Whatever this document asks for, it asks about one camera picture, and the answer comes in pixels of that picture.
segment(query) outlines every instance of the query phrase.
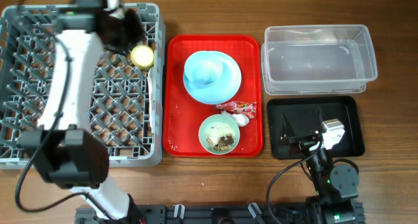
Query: yellow round object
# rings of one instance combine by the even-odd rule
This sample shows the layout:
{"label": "yellow round object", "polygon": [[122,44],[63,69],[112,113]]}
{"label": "yellow round object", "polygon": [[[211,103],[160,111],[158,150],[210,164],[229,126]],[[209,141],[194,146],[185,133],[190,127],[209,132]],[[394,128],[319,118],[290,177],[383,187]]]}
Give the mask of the yellow round object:
{"label": "yellow round object", "polygon": [[154,50],[146,45],[138,45],[132,49],[132,62],[141,69],[147,69],[154,64]]}

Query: light green bowl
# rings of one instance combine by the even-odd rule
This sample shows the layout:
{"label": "light green bowl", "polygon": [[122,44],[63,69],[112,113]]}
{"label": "light green bowl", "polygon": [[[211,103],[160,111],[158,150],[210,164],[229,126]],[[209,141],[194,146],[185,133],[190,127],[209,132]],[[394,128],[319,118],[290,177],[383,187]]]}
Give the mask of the light green bowl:
{"label": "light green bowl", "polygon": [[[219,152],[216,150],[213,150],[211,148],[211,146],[209,145],[209,143],[206,141],[206,136],[205,136],[205,132],[211,128],[211,126],[217,124],[217,123],[226,123],[227,125],[231,126],[231,128],[233,128],[234,132],[235,132],[235,139],[234,139],[234,144],[231,145],[231,148],[223,151],[223,152]],[[214,154],[214,155],[225,155],[231,151],[233,151],[236,148],[236,145],[238,145],[238,142],[240,141],[240,128],[238,127],[238,125],[235,123],[235,121],[233,119],[231,119],[228,116],[224,116],[223,114],[216,114],[213,116],[209,116],[208,118],[206,118],[202,125],[201,128],[199,129],[199,140],[203,146],[203,148],[205,150],[207,150],[208,152]]]}

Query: wooden surface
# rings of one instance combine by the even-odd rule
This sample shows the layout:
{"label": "wooden surface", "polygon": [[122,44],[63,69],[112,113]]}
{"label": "wooden surface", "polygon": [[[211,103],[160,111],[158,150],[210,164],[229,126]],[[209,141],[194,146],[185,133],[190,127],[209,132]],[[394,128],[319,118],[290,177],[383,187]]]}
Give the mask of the wooden surface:
{"label": "wooden surface", "polygon": [[[0,8],[17,0],[0,0]],[[63,4],[68,0],[29,0]],[[167,40],[187,33],[248,34],[263,43],[272,25],[364,24],[370,30],[379,77],[364,93],[353,95],[359,109],[366,153],[360,166],[359,200],[368,223],[416,223],[418,220],[418,0],[126,0],[159,5]],[[264,105],[271,99],[264,96]],[[275,173],[293,161],[270,152],[265,117],[265,147],[253,159],[185,159],[164,155],[151,168],[110,171],[137,204],[264,202]],[[41,214],[23,214],[13,196],[20,171],[0,171],[0,223],[72,223],[75,198]],[[67,195],[29,173],[22,191],[30,207]],[[312,183],[298,168],[278,180],[274,201],[304,201]]]}

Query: candy wrapper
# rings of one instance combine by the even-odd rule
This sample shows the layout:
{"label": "candy wrapper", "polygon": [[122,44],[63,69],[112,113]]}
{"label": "candy wrapper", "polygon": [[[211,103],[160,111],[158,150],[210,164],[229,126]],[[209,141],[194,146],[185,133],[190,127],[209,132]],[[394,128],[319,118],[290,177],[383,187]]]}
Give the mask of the candy wrapper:
{"label": "candy wrapper", "polygon": [[217,109],[227,110],[235,114],[243,114],[253,119],[257,113],[257,103],[246,103],[240,101],[232,101],[230,103],[217,104]]}

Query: blue cup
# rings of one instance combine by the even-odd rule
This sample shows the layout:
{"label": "blue cup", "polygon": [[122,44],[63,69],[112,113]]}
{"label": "blue cup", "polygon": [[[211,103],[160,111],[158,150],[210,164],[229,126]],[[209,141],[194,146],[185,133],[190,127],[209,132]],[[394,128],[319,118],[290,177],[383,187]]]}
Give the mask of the blue cup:
{"label": "blue cup", "polygon": [[222,72],[222,61],[210,51],[191,54],[184,65],[186,78],[202,88],[215,84],[221,78]]}

